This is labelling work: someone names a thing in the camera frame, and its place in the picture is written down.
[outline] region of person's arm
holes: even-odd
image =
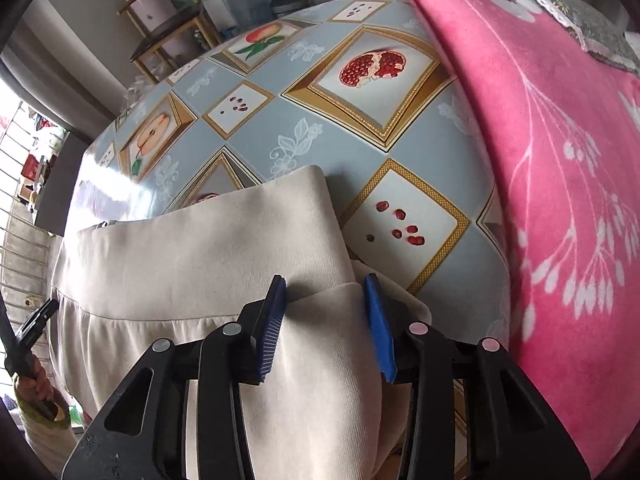
[[[20,419],[31,449],[42,463],[57,478],[60,478],[66,459],[76,446],[76,437],[71,429],[69,406],[60,392],[52,386],[36,356],[33,357],[33,362],[36,379],[18,377],[15,381]],[[58,415],[54,421],[45,418],[30,403],[30,399],[35,396],[41,400],[53,400],[57,404]]]

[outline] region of black trash can lid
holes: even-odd
[[[280,14],[281,12],[293,12],[309,6],[309,0],[271,0],[271,12]]]

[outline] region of green cuff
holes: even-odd
[[[14,388],[15,392],[15,400],[18,404],[18,408],[24,416],[30,418],[34,422],[38,424],[42,424],[43,426],[49,428],[50,430],[68,430],[71,427],[71,417],[69,416],[69,408],[63,408],[60,405],[56,404],[60,410],[63,410],[65,413],[65,418],[60,420],[49,420],[43,414],[41,414],[36,408],[31,406],[28,402],[20,398],[18,395],[18,391]]]

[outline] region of ribbed blue pad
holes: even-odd
[[[280,335],[280,326],[287,308],[287,283],[282,278],[277,286],[273,297],[273,303],[269,306],[269,317],[264,329],[264,335],[256,343],[256,353],[258,357],[258,370],[260,370],[260,382],[271,372],[273,358],[276,354],[276,345]]]
[[[386,382],[392,383],[398,373],[396,359],[394,357],[394,340],[391,330],[386,322],[385,313],[382,310],[382,303],[376,292],[370,276],[364,278],[362,285],[364,300],[369,319],[369,329],[376,348],[376,359],[378,368],[384,374]]]

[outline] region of round metal pin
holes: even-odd
[[[237,335],[240,332],[242,332],[242,326],[239,323],[226,324],[222,329],[224,335]]]
[[[168,339],[156,339],[151,345],[151,349],[154,352],[165,352],[171,346],[171,342]]]
[[[491,339],[488,337],[482,341],[482,348],[487,350],[488,352],[497,352],[500,349],[500,343],[498,343],[495,339]]]
[[[420,321],[416,321],[415,323],[411,323],[409,325],[409,332],[415,335],[423,335],[429,331],[429,327]]]

